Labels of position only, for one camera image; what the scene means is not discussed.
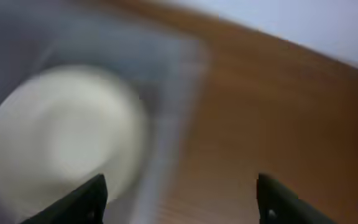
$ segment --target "brown wood grain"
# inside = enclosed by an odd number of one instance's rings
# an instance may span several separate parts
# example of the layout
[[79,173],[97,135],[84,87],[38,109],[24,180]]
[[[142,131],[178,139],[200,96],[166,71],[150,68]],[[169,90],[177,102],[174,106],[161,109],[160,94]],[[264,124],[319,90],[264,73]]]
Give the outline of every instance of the brown wood grain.
[[192,34],[210,49],[161,224],[258,223],[259,172],[338,223],[358,223],[358,70],[218,17],[113,4]]

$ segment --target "wooden surface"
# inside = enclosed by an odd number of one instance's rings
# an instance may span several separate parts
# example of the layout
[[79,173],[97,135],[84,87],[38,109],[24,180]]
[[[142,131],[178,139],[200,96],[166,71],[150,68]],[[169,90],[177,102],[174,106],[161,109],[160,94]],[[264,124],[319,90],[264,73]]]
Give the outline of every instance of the wooden surface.
[[218,18],[125,10],[196,36],[211,65],[159,223],[258,223],[266,172],[339,223],[358,223],[358,70]]

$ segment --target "white wall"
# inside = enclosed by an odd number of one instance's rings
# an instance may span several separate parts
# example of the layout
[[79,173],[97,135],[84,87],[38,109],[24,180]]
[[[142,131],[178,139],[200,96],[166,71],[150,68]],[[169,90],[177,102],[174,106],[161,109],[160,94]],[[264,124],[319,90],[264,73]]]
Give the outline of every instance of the white wall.
[[358,68],[358,0],[167,1],[287,39]]

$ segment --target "white round object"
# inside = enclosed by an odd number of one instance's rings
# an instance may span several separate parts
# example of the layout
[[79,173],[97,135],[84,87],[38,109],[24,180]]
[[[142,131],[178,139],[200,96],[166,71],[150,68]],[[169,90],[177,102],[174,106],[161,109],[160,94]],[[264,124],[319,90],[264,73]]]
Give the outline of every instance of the white round object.
[[31,217],[102,173],[110,202],[135,176],[145,131],[139,97],[112,73],[46,70],[0,106],[0,199]]

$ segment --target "gray cloth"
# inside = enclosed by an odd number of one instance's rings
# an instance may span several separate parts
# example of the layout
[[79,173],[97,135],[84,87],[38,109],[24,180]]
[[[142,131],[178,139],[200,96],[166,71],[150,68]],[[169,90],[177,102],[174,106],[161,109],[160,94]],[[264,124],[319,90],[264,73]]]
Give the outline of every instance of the gray cloth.
[[[85,63],[132,85],[151,119],[150,147],[137,181],[105,212],[105,223],[153,223],[177,158],[204,67],[200,43],[117,10],[63,1],[0,0],[0,104],[43,69]],[[12,223],[0,207],[0,223]]]

